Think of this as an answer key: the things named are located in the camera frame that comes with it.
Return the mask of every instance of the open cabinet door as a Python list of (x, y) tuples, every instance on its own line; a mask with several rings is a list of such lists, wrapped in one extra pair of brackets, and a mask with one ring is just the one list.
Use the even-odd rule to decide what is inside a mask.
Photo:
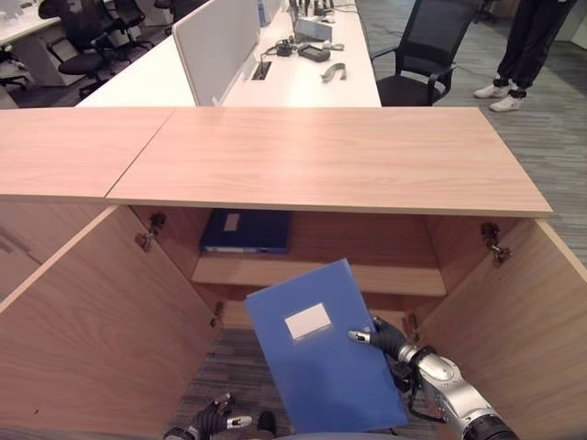
[(217, 329), (146, 232), (108, 207), (0, 303), (0, 425), (164, 429)]
[(503, 239), (420, 328), (522, 439), (587, 432), (587, 270), (544, 221)]

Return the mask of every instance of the blue folder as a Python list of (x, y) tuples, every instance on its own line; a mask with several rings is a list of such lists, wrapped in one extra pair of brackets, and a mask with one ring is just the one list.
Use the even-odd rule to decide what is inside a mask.
[(257, 291), (245, 305), (297, 433), (407, 423), (383, 352), (347, 336), (374, 328), (345, 259)]

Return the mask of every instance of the cabinet hinge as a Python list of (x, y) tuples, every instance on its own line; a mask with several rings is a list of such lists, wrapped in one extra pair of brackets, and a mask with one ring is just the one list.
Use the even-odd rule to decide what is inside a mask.
[(499, 268), (514, 255), (512, 249), (499, 245), (499, 226), (496, 223), (483, 223), (481, 225), (481, 236), (485, 246), (493, 253), (494, 266)]
[(216, 327), (216, 324), (220, 322), (220, 317), (222, 316), (222, 311), (224, 310), (224, 303), (219, 301), (216, 303), (216, 307), (214, 308), (214, 316), (210, 320), (210, 326)]
[(135, 241), (145, 252), (150, 251), (151, 242), (162, 230), (163, 225), (165, 225), (165, 220), (167, 220), (167, 215), (160, 211), (151, 214), (149, 217), (149, 232), (147, 234), (139, 233), (135, 236)]
[(415, 314), (410, 313), (407, 315), (404, 322), (407, 325), (407, 341), (410, 344), (417, 344), (420, 342), (420, 329), (418, 328), (418, 318), (416, 318)]

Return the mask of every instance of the wooden tabletop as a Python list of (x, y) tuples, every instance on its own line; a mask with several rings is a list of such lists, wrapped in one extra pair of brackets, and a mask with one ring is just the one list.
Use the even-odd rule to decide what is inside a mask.
[(104, 200), (173, 109), (0, 111), (0, 196)]
[(551, 212), (477, 108), (176, 109), (113, 203), (398, 214)]

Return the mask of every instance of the white sneaker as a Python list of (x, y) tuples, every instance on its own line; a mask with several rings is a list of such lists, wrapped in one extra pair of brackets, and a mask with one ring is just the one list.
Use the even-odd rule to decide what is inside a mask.
[(489, 84), (487, 87), (476, 90), (473, 96), (479, 99), (487, 98), (503, 98), (510, 91), (510, 86), (496, 87), (493, 84)]
[(522, 98), (514, 98), (512, 95), (508, 94), (504, 99), (498, 101), (497, 103), (493, 103), (489, 106), (494, 112), (497, 113), (504, 113), (504, 112), (513, 112), (514, 110), (518, 110), (522, 106)]

